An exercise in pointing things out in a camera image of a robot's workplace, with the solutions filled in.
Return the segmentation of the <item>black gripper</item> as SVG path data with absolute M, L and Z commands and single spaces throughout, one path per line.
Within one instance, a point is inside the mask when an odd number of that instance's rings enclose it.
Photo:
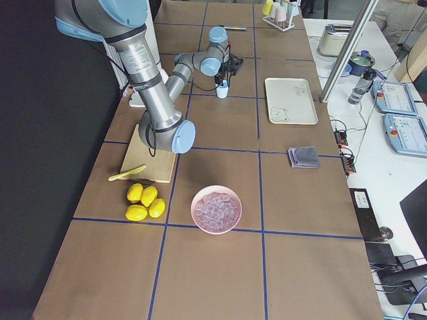
M 227 80 L 231 83 L 231 78 L 236 76 L 240 68 L 243 66 L 244 60 L 235 55 L 230 55 L 229 59 L 221 64 L 220 70 L 214 77 L 216 85 L 220 85 L 223 80 Z

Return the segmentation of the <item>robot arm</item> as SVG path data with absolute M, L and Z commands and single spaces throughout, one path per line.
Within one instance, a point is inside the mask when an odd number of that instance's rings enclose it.
M 194 71 L 213 77 L 220 86 L 234 76 L 243 59 L 231 52 L 223 27 L 209 32 L 205 51 L 175 57 L 174 70 L 163 79 L 146 40 L 151 12 L 147 1 L 56 1 L 58 30 L 70 37 L 106 42 L 119 55 L 125 75 L 138 92 L 146 111 L 139 122 L 141 141 L 153 150 L 188 152 L 195 141 L 195 125 L 174 107 Z

